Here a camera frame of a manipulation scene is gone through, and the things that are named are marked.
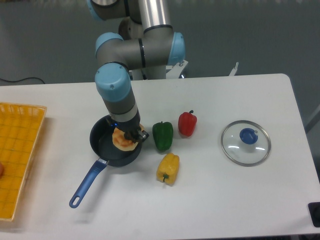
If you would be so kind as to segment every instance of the blue lid knob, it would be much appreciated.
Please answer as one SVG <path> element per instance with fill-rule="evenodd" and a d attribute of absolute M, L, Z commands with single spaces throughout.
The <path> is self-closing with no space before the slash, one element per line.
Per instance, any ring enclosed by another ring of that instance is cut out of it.
<path fill-rule="evenodd" d="M 258 141 L 258 136 L 252 128 L 244 128 L 240 132 L 240 139 L 245 144 L 255 144 Z"/>

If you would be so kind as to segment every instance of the green bell pepper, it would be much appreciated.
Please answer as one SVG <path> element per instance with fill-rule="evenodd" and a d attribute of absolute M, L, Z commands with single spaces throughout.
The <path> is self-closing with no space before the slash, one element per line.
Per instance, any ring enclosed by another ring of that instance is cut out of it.
<path fill-rule="evenodd" d="M 152 127 L 152 135 L 159 151 L 170 149 L 174 138 L 174 128 L 171 122 L 158 122 Z"/>

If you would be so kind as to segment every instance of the cable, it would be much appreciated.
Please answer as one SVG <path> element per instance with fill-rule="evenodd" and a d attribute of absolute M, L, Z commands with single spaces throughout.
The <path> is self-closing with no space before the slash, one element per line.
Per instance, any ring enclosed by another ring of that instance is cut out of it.
<path fill-rule="evenodd" d="M 16 80 L 16 81 L 10 81 L 10 80 L 5 80 L 3 78 L 0 78 L 0 81 L 4 81 L 6 83 L 18 83 L 18 82 L 22 82 L 22 81 L 25 81 L 25 80 L 28 80 L 28 79 L 37 79 L 37 80 L 41 81 L 43 84 L 46 84 L 45 81 L 43 81 L 41 78 L 36 77 L 36 76 L 30 76 L 30 77 L 26 77 L 26 78 L 23 78 L 23 79 L 20 79 L 20 80 Z"/>

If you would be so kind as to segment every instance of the frying pan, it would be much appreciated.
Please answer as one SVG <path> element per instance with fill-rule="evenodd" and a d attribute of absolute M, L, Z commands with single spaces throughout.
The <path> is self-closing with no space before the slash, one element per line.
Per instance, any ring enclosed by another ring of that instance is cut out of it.
<path fill-rule="evenodd" d="M 69 206 L 73 209 L 79 206 L 97 175 L 105 169 L 107 165 L 112 167 L 128 165 L 138 157 L 141 151 L 141 142 L 139 142 L 132 151 L 122 151 L 115 147 L 112 142 L 112 133 L 115 130 L 115 126 L 109 125 L 106 117 L 107 116 L 104 116 L 97 121 L 91 130 L 90 145 L 95 154 L 99 156 L 99 159 L 92 165 L 71 198 Z"/>

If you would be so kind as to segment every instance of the gray floor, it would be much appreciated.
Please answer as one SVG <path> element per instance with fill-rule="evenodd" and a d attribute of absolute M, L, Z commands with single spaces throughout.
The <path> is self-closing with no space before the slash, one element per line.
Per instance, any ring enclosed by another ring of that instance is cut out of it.
<path fill-rule="evenodd" d="M 287 74 L 304 122 L 320 104 L 320 1 L 168 3 L 173 28 L 185 39 L 187 77 L 227 76 L 239 62 L 239 75 Z M 94 21 L 82 0 L 0 3 L 0 78 L 92 82 L 96 39 L 117 32 L 120 21 Z M 320 169 L 320 123 L 307 137 Z"/>

